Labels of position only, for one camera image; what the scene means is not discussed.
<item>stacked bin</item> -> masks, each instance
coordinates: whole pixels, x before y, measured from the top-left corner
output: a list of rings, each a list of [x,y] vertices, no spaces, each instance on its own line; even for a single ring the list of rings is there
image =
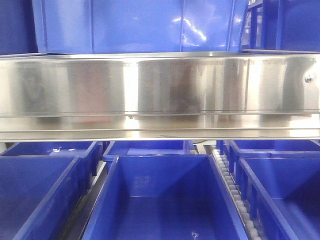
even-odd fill
[[[92,176],[97,175],[98,161],[102,155],[102,143],[94,141],[82,142],[21,142],[16,143],[0,156],[19,156],[22,158],[42,157],[78,157],[77,165],[80,178],[79,187],[82,195],[91,187]]]
[[[312,158],[320,157],[320,144],[315,140],[228,140],[223,152],[229,162],[229,172],[240,183],[240,158]]]
[[[320,238],[320,144],[316,140],[218,143],[262,239]]]
[[[320,51],[320,2],[256,0],[248,7],[242,49]]]
[[[80,197],[73,157],[0,157],[0,239],[57,239]]]
[[[43,53],[240,50],[248,0],[32,0]]]
[[[263,239],[320,239],[320,158],[241,158],[241,197]]]
[[[153,141],[113,141],[104,152],[102,159],[108,169],[117,156],[123,155],[164,155],[190,154],[194,150],[193,141],[153,140]]]
[[[0,0],[0,55],[37,53],[32,0]]]

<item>bolt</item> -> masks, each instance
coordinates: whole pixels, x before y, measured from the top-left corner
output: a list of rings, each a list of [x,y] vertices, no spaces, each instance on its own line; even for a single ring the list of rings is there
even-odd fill
[[[312,82],[314,79],[315,79],[314,76],[308,75],[308,76],[306,76],[306,77],[304,78],[304,81],[305,81],[306,83],[310,83],[310,82]]]

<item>blue plastic bin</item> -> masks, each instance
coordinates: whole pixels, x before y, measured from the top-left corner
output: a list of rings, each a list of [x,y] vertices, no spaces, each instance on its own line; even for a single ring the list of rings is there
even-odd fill
[[[0,55],[36,53],[32,0],[0,0]]]
[[[266,239],[320,239],[320,158],[241,158],[241,196]]]
[[[234,51],[248,0],[32,0],[40,52]]]
[[[102,155],[102,144],[97,141],[79,142],[20,142],[12,145],[0,156],[71,156],[79,157],[81,193],[87,194],[92,176],[97,175],[98,161]]]
[[[239,184],[241,171],[239,158],[320,158],[320,144],[315,140],[229,140],[225,151],[229,172],[235,172]]]
[[[320,51],[320,1],[256,0],[248,7],[243,49]]]
[[[247,240],[208,155],[121,156],[83,240]]]
[[[113,160],[119,155],[190,154],[190,150],[194,149],[191,140],[113,141],[104,152],[102,159],[110,169]]]
[[[79,197],[73,157],[0,157],[0,239],[58,239]]]

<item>metal rail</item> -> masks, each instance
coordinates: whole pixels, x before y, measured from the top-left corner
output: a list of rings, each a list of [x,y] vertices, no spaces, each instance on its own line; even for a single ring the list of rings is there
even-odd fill
[[[0,141],[320,138],[320,54],[0,58]]]

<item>stainless steel shelf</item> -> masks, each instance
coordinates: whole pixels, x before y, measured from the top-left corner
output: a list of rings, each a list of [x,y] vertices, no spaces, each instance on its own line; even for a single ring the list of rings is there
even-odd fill
[[[0,141],[320,138],[320,54],[0,58]]]

